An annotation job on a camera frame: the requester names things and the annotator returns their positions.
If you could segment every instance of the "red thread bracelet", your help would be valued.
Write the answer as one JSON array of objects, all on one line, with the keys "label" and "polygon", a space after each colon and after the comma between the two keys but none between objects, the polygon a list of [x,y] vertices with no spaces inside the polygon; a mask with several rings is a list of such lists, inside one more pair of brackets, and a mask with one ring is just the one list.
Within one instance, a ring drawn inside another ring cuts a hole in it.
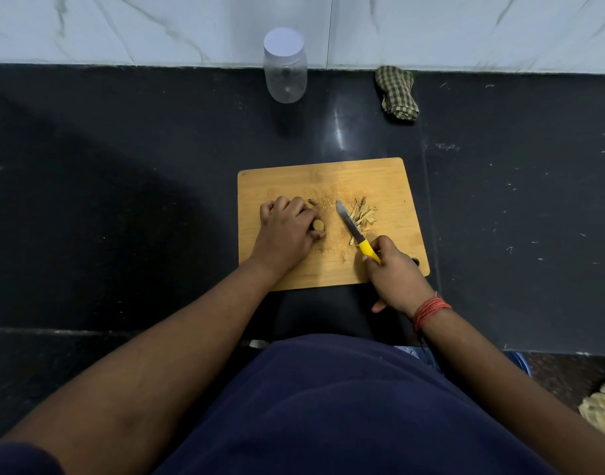
[{"label": "red thread bracelet", "polygon": [[435,313],[443,310],[444,308],[452,308],[452,306],[443,301],[439,294],[435,292],[434,298],[426,300],[424,303],[422,303],[413,316],[413,327],[415,329],[415,333],[421,333],[421,330],[424,329],[424,326],[428,320],[430,320]]}]

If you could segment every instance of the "clear plastic container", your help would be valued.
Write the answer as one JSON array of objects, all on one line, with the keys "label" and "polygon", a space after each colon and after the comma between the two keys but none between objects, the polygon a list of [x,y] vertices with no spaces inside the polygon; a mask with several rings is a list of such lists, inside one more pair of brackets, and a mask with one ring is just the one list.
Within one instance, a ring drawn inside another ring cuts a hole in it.
[{"label": "clear plastic container", "polygon": [[296,102],[307,88],[307,56],[302,37],[291,28],[275,28],[263,40],[267,90],[278,102]]}]

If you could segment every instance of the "green checkered towel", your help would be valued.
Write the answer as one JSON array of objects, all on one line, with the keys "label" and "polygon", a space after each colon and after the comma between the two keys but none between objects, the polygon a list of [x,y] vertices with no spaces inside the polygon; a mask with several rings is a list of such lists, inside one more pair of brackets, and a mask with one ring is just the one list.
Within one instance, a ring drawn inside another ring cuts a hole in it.
[{"label": "green checkered towel", "polygon": [[381,66],[375,71],[375,82],[384,91],[382,108],[399,119],[415,120],[419,107],[410,95],[414,77],[396,66]]}]

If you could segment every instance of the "forearm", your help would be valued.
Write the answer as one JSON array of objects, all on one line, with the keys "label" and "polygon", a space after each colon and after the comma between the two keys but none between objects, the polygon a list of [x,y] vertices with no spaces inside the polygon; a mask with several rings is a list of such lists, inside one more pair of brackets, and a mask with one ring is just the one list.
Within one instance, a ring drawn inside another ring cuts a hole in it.
[{"label": "forearm", "polygon": [[452,310],[441,310],[424,336],[473,399],[564,474],[605,473],[605,436],[515,367]]},{"label": "forearm", "polygon": [[78,375],[4,440],[45,448],[69,474],[147,472],[275,281],[260,266],[243,264]]}]

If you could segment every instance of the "navy blue shirt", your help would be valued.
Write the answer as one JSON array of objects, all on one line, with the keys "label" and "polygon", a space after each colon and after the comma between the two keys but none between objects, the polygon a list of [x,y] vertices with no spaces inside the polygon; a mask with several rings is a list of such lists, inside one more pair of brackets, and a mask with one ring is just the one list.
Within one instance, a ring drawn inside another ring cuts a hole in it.
[{"label": "navy blue shirt", "polygon": [[[57,475],[45,452],[0,445],[1,475]],[[307,335],[242,369],[155,475],[553,474],[418,359],[380,343]]]}]

